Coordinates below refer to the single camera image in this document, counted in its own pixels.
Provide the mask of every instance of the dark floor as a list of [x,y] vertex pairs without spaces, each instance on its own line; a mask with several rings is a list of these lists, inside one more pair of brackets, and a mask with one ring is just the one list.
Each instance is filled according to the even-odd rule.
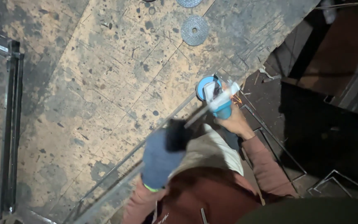
[[[285,76],[291,75],[293,67],[302,71],[301,65],[307,66],[297,58],[310,57],[302,50],[316,44],[307,41],[308,36],[321,37],[321,31],[326,30],[320,27],[320,33],[316,33],[308,20],[309,16],[268,59]],[[279,79],[262,83],[265,74],[259,74],[255,82],[257,74],[247,79],[244,93],[251,93],[248,99],[259,115],[307,171],[306,178],[294,182],[300,194],[306,195],[306,189],[333,169],[358,182],[358,115],[324,103],[323,95],[281,83]],[[260,126],[250,113],[245,114],[253,128]],[[299,170],[285,153],[281,160],[285,167]]]

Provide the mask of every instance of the worker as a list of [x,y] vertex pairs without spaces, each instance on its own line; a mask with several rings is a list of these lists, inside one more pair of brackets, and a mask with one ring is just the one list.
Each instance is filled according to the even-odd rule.
[[[265,203],[296,198],[297,193],[270,152],[232,105],[231,116],[218,123],[244,140],[244,148]],[[186,150],[167,149],[166,129],[152,134],[143,154],[140,179],[127,202],[124,224],[236,223],[262,206],[258,192],[243,176],[238,153],[209,125]]]

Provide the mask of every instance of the plywood surface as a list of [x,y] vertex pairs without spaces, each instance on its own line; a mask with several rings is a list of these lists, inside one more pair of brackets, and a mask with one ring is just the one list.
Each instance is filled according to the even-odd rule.
[[[7,0],[13,19],[3,31],[22,41],[29,62],[19,149],[21,203],[61,223],[202,76],[219,71],[243,80],[317,2],[204,0],[187,9],[168,0]],[[210,26],[208,38],[196,47],[180,36],[181,24],[193,14]],[[111,29],[102,23],[111,23]],[[178,116],[198,106],[194,99]],[[141,155],[139,150],[87,203]],[[95,222],[124,198],[115,198]]]

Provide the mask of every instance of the bare hand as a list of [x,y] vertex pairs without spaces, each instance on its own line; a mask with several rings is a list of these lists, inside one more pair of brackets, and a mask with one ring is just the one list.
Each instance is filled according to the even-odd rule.
[[217,119],[218,123],[245,140],[254,137],[255,133],[252,131],[241,110],[235,104],[231,104],[230,107],[230,117],[226,120]]

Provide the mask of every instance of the blue angle grinder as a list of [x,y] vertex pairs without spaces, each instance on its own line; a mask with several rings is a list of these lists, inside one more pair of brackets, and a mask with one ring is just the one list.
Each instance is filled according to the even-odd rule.
[[[234,88],[232,89],[235,91],[234,93],[236,93],[239,90],[239,87],[238,84],[234,84]],[[223,91],[222,82],[216,75],[203,77],[196,85],[196,94],[199,100],[206,101],[206,103],[210,106],[210,111],[215,117],[223,120],[230,117],[230,105],[232,104],[230,97],[232,94],[228,94],[227,97],[221,96],[218,98],[219,95],[227,93],[226,91]]]

